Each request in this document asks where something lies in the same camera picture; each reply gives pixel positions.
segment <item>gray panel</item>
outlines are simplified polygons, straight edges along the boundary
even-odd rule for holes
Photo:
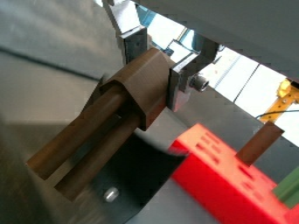
[[[236,151],[263,125],[210,88],[201,94],[192,91],[190,99],[176,115],[188,127],[201,123]],[[297,147],[280,137],[255,165],[279,182],[299,165],[297,159]]]
[[[116,31],[92,0],[1,0],[0,48],[101,78],[122,66]]]
[[[299,3],[284,0],[134,0],[289,77],[299,74]]]

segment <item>hex bolt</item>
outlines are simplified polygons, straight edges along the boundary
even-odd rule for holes
[[[110,187],[104,193],[105,202],[112,202],[117,198],[117,195],[118,195],[118,190],[114,187]]]

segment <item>hole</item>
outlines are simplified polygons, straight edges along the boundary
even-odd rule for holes
[[[217,165],[220,163],[220,160],[212,155],[212,153],[209,152],[209,150],[206,150],[205,148],[201,147],[201,145],[197,143],[196,144],[196,148],[198,150],[201,150],[205,155],[209,157],[210,161]]]
[[[204,136],[200,137],[200,140],[201,140],[205,144],[209,144],[209,143],[210,143],[210,141],[209,141]]]
[[[205,132],[205,136],[210,139],[210,141],[213,141],[216,144],[220,143],[218,139],[209,133],[209,132]]]
[[[253,196],[256,197],[256,199],[259,201],[263,201],[264,200],[264,197],[261,196],[261,194],[259,192],[253,192]]]
[[[252,186],[249,183],[247,183],[247,182],[241,182],[241,185],[242,185],[242,187],[244,187],[245,189],[248,189],[249,191],[253,190],[253,186]]]
[[[245,168],[241,167],[240,165],[237,166],[237,168],[253,180],[253,177],[251,176],[251,174],[248,173],[248,171],[245,170]]]
[[[217,153],[220,153],[220,148],[218,148],[218,147],[216,147],[214,145],[212,145],[210,148],[212,148]]]

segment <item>metal mount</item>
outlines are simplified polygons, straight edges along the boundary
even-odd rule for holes
[[[193,40],[194,51],[172,66],[169,72],[166,107],[172,111],[189,100],[193,88],[201,92],[209,84],[200,70],[214,60],[218,44],[198,34]]]
[[[146,28],[140,25],[136,4],[128,0],[102,0],[102,5],[116,29],[124,64],[146,50]]]

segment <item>red block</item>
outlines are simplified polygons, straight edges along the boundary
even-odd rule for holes
[[[172,178],[220,223],[297,224],[297,209],[289,213],[271,192],[276,183],[201,125],[177,137],[172,150],[190,153]]]

